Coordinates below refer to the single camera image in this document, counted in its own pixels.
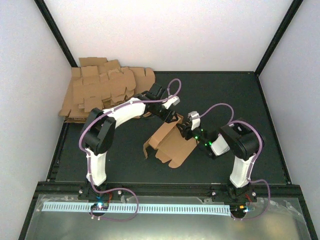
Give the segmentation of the brown cardboard box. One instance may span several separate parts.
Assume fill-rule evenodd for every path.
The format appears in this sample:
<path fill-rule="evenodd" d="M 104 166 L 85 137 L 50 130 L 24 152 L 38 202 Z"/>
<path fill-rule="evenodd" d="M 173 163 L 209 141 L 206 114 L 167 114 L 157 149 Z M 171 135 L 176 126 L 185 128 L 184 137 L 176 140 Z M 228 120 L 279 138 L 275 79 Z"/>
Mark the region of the brown cardboard box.
<path fill-rule="evenodd" d="M 178 121 L 163 123 L 158 130 L 143 144 L 143 153 L 147 158 L 147 148 L 156 150 L 155 157 L 172 169 L 180 167 L 197 146 L 196 140 L 184 139 L 177 127 L 184 117 L 178 115 Z"/>

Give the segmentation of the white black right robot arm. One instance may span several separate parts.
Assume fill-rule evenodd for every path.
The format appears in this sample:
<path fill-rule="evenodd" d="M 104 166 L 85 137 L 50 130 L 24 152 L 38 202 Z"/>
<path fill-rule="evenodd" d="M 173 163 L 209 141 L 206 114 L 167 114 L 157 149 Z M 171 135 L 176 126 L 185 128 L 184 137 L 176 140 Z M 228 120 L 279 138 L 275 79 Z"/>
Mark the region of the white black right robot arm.
<path fill-rule="evenodd" d="M 253 166 L 265 145 L 264 137 L 243 118 L 213 132 L 204 130 L 200 125 L 192 126 L 190 120 L 178 123 L 177 128 L 185 140 L 195 140 L 212 159 L 229 151 L 233 153 L 233 168 L 226 191 L 230 200 L 240 201 L 249 189 Z"/>

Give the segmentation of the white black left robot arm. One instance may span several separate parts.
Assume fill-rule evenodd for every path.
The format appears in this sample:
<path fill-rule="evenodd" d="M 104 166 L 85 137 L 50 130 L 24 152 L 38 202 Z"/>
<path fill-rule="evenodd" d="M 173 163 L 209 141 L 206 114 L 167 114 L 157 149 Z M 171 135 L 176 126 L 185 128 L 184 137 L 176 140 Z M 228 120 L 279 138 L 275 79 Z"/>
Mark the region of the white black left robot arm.
<path fill-rule="evenodd" d="M 135 94 L 115 107 L 92 109 L 81 130 L 78 147 L 86 153 L 86 178 L 91 184 L 89 193 L 95 199 L 101 200 L 109 192 L 103 183 L 107 179 L 106 156 L 113 144 L 116 128 L 148 112 L 165 123 L 176 122 L 178 116 L 170 107 L 180 102 L 178 93 L 181 87 L 178 78 L 173 79 L 166 89 L 154 83 L 150 90 Z"/>

